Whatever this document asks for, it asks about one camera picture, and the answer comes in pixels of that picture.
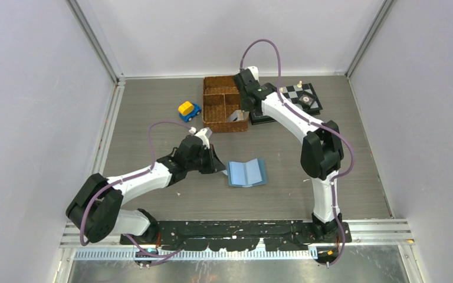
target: wicker basket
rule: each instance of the wicker basket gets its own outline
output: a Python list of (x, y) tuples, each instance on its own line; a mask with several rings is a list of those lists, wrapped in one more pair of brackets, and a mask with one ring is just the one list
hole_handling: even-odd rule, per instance
[(203, 85), (204, 127), (214, 133), (247, 131), (248, 119), (228, 122), (227, 118), (240, 109), (240, 95), (233, 76), (205, 77)]

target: toy car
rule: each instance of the toy car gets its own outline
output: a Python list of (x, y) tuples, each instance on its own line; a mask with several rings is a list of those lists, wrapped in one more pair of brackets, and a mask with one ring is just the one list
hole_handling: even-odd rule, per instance
[(191, 103), (190, 101), (185, 101), (180, 105), (180, 107), (178, 107), (180, 118), (185, 122), (192, 121), (192, 118), (199, 115), (201, 110), (200, 106), (195, 103)]

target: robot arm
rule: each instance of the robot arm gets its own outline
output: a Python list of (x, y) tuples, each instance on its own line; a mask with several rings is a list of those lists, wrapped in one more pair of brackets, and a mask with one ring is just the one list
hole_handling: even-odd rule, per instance
[(151, 241), (157, 229), (152, 227), (156, 226), (154, 218), (143, 209), (121, 210), (123, 204), (151, 190), (174, 185), (183, 180), (187, 172), (197, 170), (211, 174), (225, 170), (209, 142), (211, 130), (204, 128), (195, 132), (192, 128), (191, 133), (193, 135), (186, 136), (179, 147), (157, 159), (153, 166), (116, 177), (104, 178), (98, 173), (91, 175), (68, 206), (67, 217), (80, 228), (90, 199), (103, 187), (114, 184), (100, 195), (88, 212), (85, 236), (92, 243), (110, 233), (132, 234)]
[[(276, 87), (272, 84), (261, 85), (258, 82), (258, 68), (256, 67), (241, 70), (234, 76), (234, 81), (241, 95), (243, 111), (261, 110), (263, 115), (272, 117), (298, 138), (302, 144), (301, 167), (311, 177), (313, 185), (315, 199), (313, 221), (320, 223), (322, 227), (335, 226), (335, 221), (332, 223), (334, 213), (331, 179), (338, 174), (340, 169), (343, 148), (337, 137), (314, 124), (323, 124), (339, 131), (337, 124), (333, 121), (323, 123), (303, 110), (292, 106), (292, 103), (285, 97), (279, 97)], [(336, 213), (339, 215), (336, 199), (334, 203)]]

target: black and white chessboard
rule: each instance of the black and white chessboard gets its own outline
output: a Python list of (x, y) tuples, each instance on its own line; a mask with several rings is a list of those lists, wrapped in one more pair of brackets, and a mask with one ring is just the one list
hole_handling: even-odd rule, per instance
[[(322, 110), (317, 93), (311, 84), (291, 85), (282, 88), (282, 95), (289, 99), (296, 107), (302, 109), (309, 115), (318, 115)], [(262, 124), (275, 121), (270, 116), (264, 116), (261, 112), (252, 111), (250, 113), (251, 124)]]

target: white wall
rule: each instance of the white wall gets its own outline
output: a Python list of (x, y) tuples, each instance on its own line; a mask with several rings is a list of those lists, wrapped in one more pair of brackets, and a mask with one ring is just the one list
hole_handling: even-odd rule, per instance
[[(382, 0), (82, 0), (126, 77), (230, 74), (259, 38), (283, 74), (345, 72)], [(267, 44), (247, 64), (276, 73)]]
[(397, 1), (352, 83), (430, 282), (453, 282), (453, 1)]
[(0, 1), (0, 282), (51, 282), (112, 90), (64, 0)]

